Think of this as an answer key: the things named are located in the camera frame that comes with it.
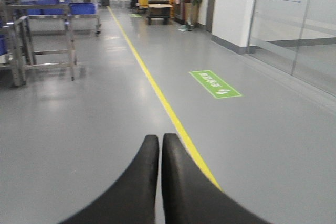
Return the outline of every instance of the gray baseboard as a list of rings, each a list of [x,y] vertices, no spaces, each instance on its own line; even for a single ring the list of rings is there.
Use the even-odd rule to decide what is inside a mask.
[[[223,47],[226,47],[227,49],[239,54],[239,55],[243,55],[246,53],[247,47],[240,47],[237,46],[236,44],[233,44],[229,41],[223,40],[215,35],[212,35],[211,40]]]
[[[296,47],[300,46],[318,46],[336,44],[336,37],[333,38],[319,38],[319,39],[292,39],[292,40],[273,40],[268,41],[280,47]]]
[[[198,27],[201,30],[205,30],[206,29],[205,25],[202,25],[200,23],[196,23],[196,27]]]

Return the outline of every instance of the glass partition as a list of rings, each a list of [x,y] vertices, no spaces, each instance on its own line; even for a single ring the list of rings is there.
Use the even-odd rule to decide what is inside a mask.
[[[336,95],[336,0],[256,0],[249,53]]]

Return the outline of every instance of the green floor sign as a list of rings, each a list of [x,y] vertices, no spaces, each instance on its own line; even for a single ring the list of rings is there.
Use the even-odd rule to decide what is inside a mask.
[[[189,73],[217,99],[242,96],[210,70],[192,71]]]
[[[129,16],[130,16],[131,18],[141,18],[141,17],[142,17],[141,15],[139,15],[139,14],[135,14],[135,13],[130,13]]]

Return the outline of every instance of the yellow line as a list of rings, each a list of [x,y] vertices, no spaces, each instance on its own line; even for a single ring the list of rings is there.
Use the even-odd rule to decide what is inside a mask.
[[[127,41],[129,47],[131,48],[136,60],[138,61],[139,65],[141,66],[143,72],[145,73],[145,75],[147,76],[150,84],[152,85],[156,95],[159,97],[162,105],[164,106],[164,108],[166,109],[170,119],[172,120],[175,128],[177,129],[177,132],[179,133],[180,137],[182,138],[182,141],[184,142],[185,146],[187,147],[191,157],[193,158],[194,162],[198,165],[198,167],[201,169],[201,171],[204,173],[204,175],[221,191],[222,188],[220,187],[219,183],[217,182],[217,180],[215,179],[214,175],[211,173],[210,169],[208,168],[208,166],[206,165],[206,163],[204,162],[203,158],[201,157],[200,153],[198,152],[198,150],[196,149],[194,143],[192,142],[192,140],[190,139],[188,133],[186,132],[186,130],[184,129],[182,123],[180,122],[180,120],[178,119],[178,117],[176,116],[175,112],[173,111],[172,107],[169,105],[166,97],[164,96],[164,94],[162,93],[162,91],[160,90],[158,84],[155,82],[154,78],[152,77],[151,73],[149,72],[148,68],[146,67],[145,63],[143,62],[143,60],[141,59],[139,53],[137,52],[137,50],[135,49],[135,47],[133,46],[132,42],[130,41],[130,39],[128,38],[125,30],[123,29],[123,27],[121,26],[121,24],[119,23],[119,21],[117,20],[116,16],[114,15],[113,11],[111,10],[111,8],[108,6],[108,10],[110,11],[114,21],[117,23],[117,25],[119,26],[119,29],[121,30],[125,40]]]

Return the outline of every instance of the blue crate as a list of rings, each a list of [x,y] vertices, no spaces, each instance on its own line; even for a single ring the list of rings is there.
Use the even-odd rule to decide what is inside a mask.
[[[59,0],[35,0],[37,5],[57,5]]]
[[[23,5],[36,5],[35,0],[21,0],[21,4]],[[27,10],[28,15],[42,15],[41,9],[28,9]]]
[[[43,9],[44,15],[62,15],[63,9]]]
[[[69,4],[70,0],[37,0],[36,3],[40,5],[57,5],[57,4]],[[62,15],[63,9],[43,9],[44,15]]]
[[[71,14],[95,14],[96,7],[94,3],[71,3]]]
[[[0,39],[0,55],[7,53],[6,40],[4,38]]]
[[[27,14],[28,15],[42,15],[43,12],[41,9],[28,9]]]
[[[5,36],[4,35],[1,35],[0,34],[0,39],[3,39]]]

